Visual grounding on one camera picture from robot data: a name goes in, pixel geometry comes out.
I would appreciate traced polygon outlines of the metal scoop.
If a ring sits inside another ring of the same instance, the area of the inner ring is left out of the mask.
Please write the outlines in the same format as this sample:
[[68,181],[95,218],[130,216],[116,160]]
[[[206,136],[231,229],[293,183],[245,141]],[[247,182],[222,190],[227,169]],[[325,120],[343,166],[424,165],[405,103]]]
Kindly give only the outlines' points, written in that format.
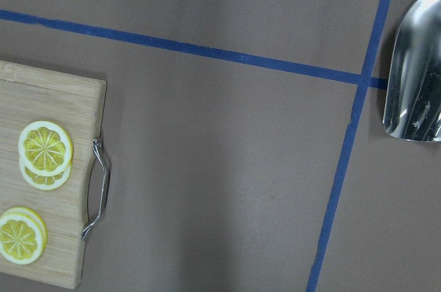
[[395,138],[440,141],[440,0],[416,0],[398,26],[382,123]]

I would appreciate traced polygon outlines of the single lemon slice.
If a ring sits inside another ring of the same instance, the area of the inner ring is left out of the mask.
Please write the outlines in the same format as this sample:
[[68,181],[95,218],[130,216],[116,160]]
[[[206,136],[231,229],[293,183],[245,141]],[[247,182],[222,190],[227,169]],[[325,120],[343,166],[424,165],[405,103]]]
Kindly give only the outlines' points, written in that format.
[[43,218],[27,207],[13,207],[1,215],[1,255],[13,264],[38,260],[48,241]]

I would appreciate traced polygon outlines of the bamboo cutting board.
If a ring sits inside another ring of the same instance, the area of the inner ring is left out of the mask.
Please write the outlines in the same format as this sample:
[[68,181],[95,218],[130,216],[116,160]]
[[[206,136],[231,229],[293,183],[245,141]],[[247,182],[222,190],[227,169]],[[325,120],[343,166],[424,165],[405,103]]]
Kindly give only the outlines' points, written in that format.
[[1,63],[1,271],[73,289],[81,279],[106,84]]

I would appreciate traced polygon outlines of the lower stacked lemon slice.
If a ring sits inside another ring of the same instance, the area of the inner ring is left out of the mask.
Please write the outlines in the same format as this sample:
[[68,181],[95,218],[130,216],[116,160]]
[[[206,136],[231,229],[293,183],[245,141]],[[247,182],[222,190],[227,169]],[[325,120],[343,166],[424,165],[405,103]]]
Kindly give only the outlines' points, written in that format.
[[19,161],[19,168],[23,179],[29,185],[41,191],[51,191],[61,187],[68,181],[72,164],[70,163],[61,173],[51,176],[41,176],[31,172],[22,160]]

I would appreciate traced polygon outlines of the upper lemon slice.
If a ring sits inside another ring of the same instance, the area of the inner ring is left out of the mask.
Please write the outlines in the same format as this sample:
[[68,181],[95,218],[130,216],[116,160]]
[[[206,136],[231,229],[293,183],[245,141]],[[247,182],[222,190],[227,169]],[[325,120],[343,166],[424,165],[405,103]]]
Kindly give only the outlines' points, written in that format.
[[73,146],[68,133],[56,123],[35,121],[23,128],[18,140],[19,158],[41,176],[61,173],[71,163]]

